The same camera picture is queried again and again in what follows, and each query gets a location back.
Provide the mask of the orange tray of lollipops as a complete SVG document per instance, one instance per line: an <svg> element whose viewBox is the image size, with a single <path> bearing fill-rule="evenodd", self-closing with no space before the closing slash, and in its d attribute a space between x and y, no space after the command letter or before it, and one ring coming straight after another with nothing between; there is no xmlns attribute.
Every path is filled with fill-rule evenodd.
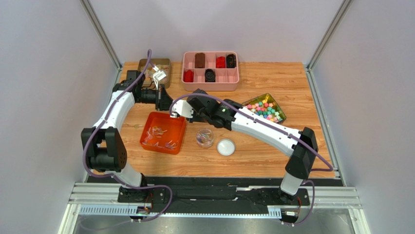
<svg viewBox="0 0 415 234"><path fill-rule="evenodd" d="M186 131L186 119L173 118L167 113L151 112L139 140L143 149L177 155Z"/></svg>

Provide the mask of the bronze tin of gummy candies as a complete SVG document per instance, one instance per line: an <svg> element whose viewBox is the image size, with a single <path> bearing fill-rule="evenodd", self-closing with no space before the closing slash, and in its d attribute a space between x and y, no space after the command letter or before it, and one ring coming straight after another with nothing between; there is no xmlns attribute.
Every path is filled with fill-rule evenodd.
<svg viewBox="0 0 415 234"><path fill-rule="evenodd" d="M159 71L163 71L166 76L162 79L157 78L158 84L163 84L166 88L169 88L171 83L171 62L168 58L152 58L147 69L144 72L145 80L143 82L143 87L149 89L155 89L155 83L153 80L153 75L156 73L153 66L156 66Z"/></svg>

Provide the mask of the green tin of star candies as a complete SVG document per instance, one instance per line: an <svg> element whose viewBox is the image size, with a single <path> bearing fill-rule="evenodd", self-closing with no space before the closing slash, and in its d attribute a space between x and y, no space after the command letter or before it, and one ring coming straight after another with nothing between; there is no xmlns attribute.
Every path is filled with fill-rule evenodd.
<svg viewBox="0 0 415 234"><path fill-rule="evenodd" d="M270 93L266 93L242 103L255 115L278 124L286 120L286 115Z"/></svg>

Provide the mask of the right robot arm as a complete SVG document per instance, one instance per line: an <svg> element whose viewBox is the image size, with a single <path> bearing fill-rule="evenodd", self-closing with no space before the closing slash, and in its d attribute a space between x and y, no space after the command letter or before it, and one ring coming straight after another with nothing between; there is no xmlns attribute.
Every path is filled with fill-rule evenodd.
<svg viewBox="0 0 415 234"><path fill-rule="evenodd" d="M288 156L289 161L280 185L282 193L296 195L300 185L309 178L318 152L315 132L312 129L284 127L260 117L238 102L230 99L219 100L201 89L190 94L187 103L198 120L216 128L247 134Z"/></svg>

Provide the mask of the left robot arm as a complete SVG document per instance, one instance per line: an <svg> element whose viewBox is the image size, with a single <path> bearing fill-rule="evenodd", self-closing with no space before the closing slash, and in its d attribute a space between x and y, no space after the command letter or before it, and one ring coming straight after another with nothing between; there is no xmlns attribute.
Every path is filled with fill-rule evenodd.
<svg viewBox="0 0 415 234"><path fill-rule="evenodd" d="M146 187L145 176L127 162L127 150L120 130L136 103L154 104L157 111L167 111L172 98L164 84L145 87L145 76L137 70L128 70L127 78L113 87L109 105L98 122L81 132L82 162L89 176L112 177L124 187Z"/></svg>

